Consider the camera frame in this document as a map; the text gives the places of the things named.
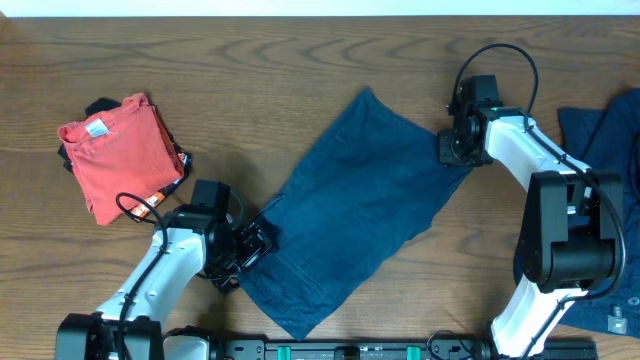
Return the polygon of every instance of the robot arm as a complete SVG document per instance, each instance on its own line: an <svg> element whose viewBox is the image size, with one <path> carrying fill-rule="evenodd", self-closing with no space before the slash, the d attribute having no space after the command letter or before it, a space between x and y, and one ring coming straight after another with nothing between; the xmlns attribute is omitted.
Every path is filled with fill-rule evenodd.
<svg viewBox="0 0 640 360"><path fill-rule="evenodd" d="M94 314L69 314L62 322L56 359L116 360L122 354L129 360L222 360L222 347L206 330L172 330L164 341L162 334L195 275L228 294L239 286L238 273L250 271L272 247L258 223L231 228L229 194L225 184L198 180L191 203L162 218L167 239L156 224L149 251L122 287ZM123 311L127 299L131 305Z"/></svg>
<svg viewBox="0 0 640 360"><path fill-rule="evenodd" d="M525 129L524 110L502 106L493 75L463 81L450 110L454 128L438 134L440 162L481 166L498 160L527 191L515 257L524 275L506 309L491 323L491 337L501 355L539 354L573 301L556 309L559 303L586 295L614 277L621 265L611 216L572 167L590 173L618 214L622 181L616 174L590 171L568 155L564 160L572 167L559 161L557 154L563 151L533 119ZM582 218L582 225L570 228L571 218Z"/></svg>

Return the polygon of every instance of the folded red shirt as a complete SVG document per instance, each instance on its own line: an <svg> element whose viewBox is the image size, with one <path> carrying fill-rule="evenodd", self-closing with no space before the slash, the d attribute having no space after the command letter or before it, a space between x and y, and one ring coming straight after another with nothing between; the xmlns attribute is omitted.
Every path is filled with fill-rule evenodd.
<svg viewBox="0 0 640 360"><path fill-rule="evenodd" d="M58 136L99 225L121 214L115 203L118 193L147 198L183 175L183 163L142 93L124 99L118 108L59 128ZM129 198L121 203L127 209L137 205Z"/></svg>

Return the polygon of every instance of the blue cloth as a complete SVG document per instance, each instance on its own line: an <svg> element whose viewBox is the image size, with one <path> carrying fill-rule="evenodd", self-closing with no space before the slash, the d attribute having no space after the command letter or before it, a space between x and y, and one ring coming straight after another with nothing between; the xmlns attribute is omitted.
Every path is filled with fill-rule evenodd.
<svg viewBox="0 0 640 360"><path fill-rule="evenodd" d="M627 268L620 289L600 300L575 303L561 324L610 333L615 305L627 319L627 335L640 337L640 89L614 99L606 111L560 109L565 150L594 169L612 169L624 180Z"/></svg>
<svg viewBox="0 0 640 360"><path fill-rule="evenodd" d="M278 249L239 282L301 340L427 230L469 172L439 165L436 136L364 89L263 209Z"/></svg>

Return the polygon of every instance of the red cloth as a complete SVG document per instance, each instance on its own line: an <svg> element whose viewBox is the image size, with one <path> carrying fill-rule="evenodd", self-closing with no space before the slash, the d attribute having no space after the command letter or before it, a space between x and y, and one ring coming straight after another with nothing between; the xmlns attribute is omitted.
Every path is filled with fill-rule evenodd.
<svg viewBox="0 0 640 360"><path fill-rule="evenodd" d="M99 225L120 215L118 193L147 198L183 175L183 164L155 108L142 93L124 99L119 108L60 127L58 136ZM127 209L137 204L129 198L121 198L121 203Z"/></svg>

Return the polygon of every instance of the white wall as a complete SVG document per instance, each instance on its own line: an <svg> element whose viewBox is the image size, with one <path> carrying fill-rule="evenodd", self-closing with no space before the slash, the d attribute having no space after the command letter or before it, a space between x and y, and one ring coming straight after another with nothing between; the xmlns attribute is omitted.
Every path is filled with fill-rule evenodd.
<svg viewBox="0 0 640 360"><path fill-rule="evenodd" d="M0 0L0 11L8 17L640 15L640 0Z"/></svg>

